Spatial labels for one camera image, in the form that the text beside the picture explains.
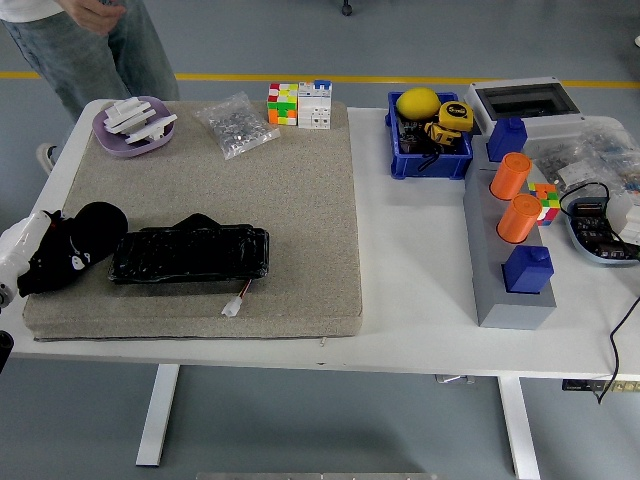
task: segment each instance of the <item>table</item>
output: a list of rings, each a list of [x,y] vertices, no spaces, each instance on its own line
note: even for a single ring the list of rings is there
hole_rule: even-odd
[[[63,205],[91,120],[104,104],[87,106],[34,209]],[[160,427],[161,417],[168,418],[179,364],[494,376],[500,384],[516,474],[539,478],[519,378],[608,378],[614,362],[608,335],[640,295],[638,269],[605,268],[587,261],[558,219],[541,231],[556,272],[551,282],[557,309],[535,331],[478,327],[462,208],[464,182],[391,178],[385,114],[383,109],[349,108],[364,319],[357,336],[324,342],[38,343],[22,323],[24,299],[19,299],[1,317],[3,328],[14,336],[14,355],[161,364],[147,424],[160,418]],[[640,380],[636,316],[616,336],[621,380]],[[164,390],[159,388],[163,383]],[[154,405],[159,416],[152,414]],[[158,441],[161,448],[163,434],[162,428],[156,429],[153,448]]]

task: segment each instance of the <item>hand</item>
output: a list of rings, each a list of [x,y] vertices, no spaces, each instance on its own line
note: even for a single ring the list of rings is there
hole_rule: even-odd
[[[103,5],[98,0],[56,0],[82,28],[107,35],[127,11],[122,5]]]

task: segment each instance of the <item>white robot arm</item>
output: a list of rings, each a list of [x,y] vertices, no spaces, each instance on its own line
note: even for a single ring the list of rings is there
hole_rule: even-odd
[[[51,225],[51,217],[40,211],[21,220],[0,236],[0,309],[18,294],[18,277],[29,271],[29,260]]]

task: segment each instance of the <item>blue block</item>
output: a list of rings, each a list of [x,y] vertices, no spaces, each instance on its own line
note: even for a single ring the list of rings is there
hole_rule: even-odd
[[[487,143],[489,161],[501,162],[507,153],[522,152],[526,141],[527,129],[522,119],[499,118]]]
[[[517,245],[502,271],[507,292],[540,293],[553,275],[549,249]]]

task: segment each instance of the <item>blue bin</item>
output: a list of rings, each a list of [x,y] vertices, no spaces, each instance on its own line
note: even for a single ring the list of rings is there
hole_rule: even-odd
[[[455,150],[451,153],[440,154],[437,160],[422,171],[418,167],[424,164],[428,156],[403,153],[400,149],[398,119],[396,117],[396,101],[404,92],[389,92],[389,113],[385,116],[385,123],[390,130],[393,159],[391,160],[391,176],[402,180],[406,177],[440,177],[451,180],[461,180],[467,173],[467,168],[473,158],[469,134],[462,133],[461,141],[456,142]],[[442,103],[458,100],[455,93],[438,93]]]

